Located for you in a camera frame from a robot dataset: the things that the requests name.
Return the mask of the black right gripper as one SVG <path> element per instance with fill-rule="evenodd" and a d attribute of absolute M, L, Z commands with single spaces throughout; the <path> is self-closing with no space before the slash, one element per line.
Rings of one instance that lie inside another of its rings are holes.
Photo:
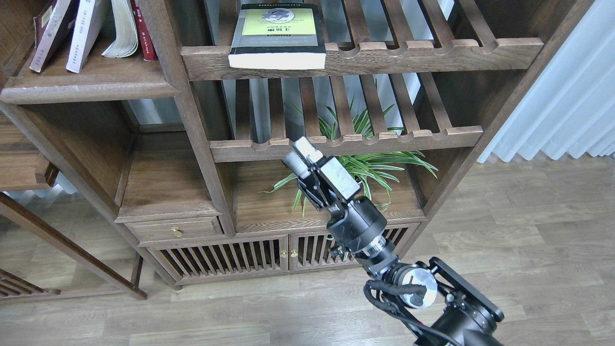
<path fill-rule="evenodd" d="M 354 255 L 378 255 L 386 247 L 382 233 L 386 219 L 365 196 L 356 197 L 360 184 L 336 158 L 326 158 L 301 136 L 294 142 L 296 152 L 283 163 L 298 177 L 298 187 L 317 210 L 327 210 L 327 229 L 337 243 Z"/>

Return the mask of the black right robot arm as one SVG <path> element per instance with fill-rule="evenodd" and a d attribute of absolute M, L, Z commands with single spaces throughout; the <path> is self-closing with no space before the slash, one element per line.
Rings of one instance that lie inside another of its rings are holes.
<path fill-rule="evenodd" d="M 504 319 L 499 307 L 443 260 L 402 263 L 383 236 L 386 219 L 361 186 L 333 156 L 324 156 L 302 136 L 283 159 L 298 188 L 317 210 L 327 210 L 327 230 L 336 245 L 330 254 L 350 253 L 370 279 L 369 302 L 400 320 L 417 337 L 416 346 L 498 346 L 493 336 Z"/>

